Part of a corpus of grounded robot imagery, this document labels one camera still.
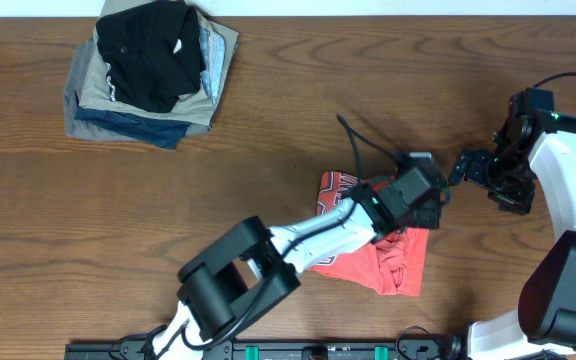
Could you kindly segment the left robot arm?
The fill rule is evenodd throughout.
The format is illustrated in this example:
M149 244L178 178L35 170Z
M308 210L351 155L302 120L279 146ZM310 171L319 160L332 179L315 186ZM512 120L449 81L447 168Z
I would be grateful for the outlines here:
M271 227L243 220L181 268L176 314L148 336L145 358L202 358L283 301L306 271L380 295L419 295L446 188L424 165L367 181L333 172L321 179L317 216Z

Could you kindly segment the coral red t-shirt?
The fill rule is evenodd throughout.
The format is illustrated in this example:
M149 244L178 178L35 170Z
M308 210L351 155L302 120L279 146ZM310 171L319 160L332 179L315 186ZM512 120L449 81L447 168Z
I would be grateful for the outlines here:
M421 291L429 231L407 228L350 254L326 258L310 270L358 283L380 295L417 296Z

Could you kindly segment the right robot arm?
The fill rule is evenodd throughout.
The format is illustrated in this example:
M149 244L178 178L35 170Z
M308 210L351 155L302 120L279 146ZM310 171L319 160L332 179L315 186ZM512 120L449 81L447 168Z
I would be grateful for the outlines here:
M463 150L449 181L475 184L503 211L526 215L542 189L555 243L522 288L516 309L468 328L469 359L551 359L576 354L576 116L552 92L513 95L494 151Z

